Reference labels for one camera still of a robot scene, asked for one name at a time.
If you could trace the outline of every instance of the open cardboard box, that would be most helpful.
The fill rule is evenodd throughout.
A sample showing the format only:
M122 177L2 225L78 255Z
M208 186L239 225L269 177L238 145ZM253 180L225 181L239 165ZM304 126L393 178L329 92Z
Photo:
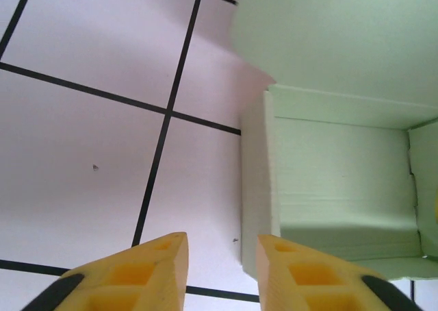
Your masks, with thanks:
M274 234L438 277L435 0L241 0L237 49L271 74L242 116L242 263Z

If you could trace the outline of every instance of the black rubber pad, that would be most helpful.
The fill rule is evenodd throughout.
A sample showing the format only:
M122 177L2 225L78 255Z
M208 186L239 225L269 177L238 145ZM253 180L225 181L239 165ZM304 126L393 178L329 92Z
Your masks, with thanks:
M54 311L84 277L81 273L77 273L53 282L22 311Z
M362 276L362 281L391 311L422 311L390 282L372 275Z

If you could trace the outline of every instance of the white tiled floor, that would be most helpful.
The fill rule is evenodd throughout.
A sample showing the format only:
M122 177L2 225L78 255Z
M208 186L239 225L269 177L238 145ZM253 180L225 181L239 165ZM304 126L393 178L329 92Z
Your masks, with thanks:
M0 0L0 34L18 1ZM29 0L1 61L165 108L193 4ZM234 10L201 1L175 111L238 128L272 80L232 52ZM0 259L71 268L129 247L164 115L7 71L0 86ZM171 119L142 241L186 231L189 285L257 294L235 241L239 143ZM0 310L19 310L54 279L0 270ZM409 294L409 281L397 285ZM426 310L435 286L417 286ZM259 304L186 295L185 310Z
M0 81L0 259L70 268L129 248L164 115Z
M0 269L0 310L19 311L57 277Z
M411 298L411 281L408 279L392 280L391 283L403 294Z
M193 3L29 0L2 61L166 107Z

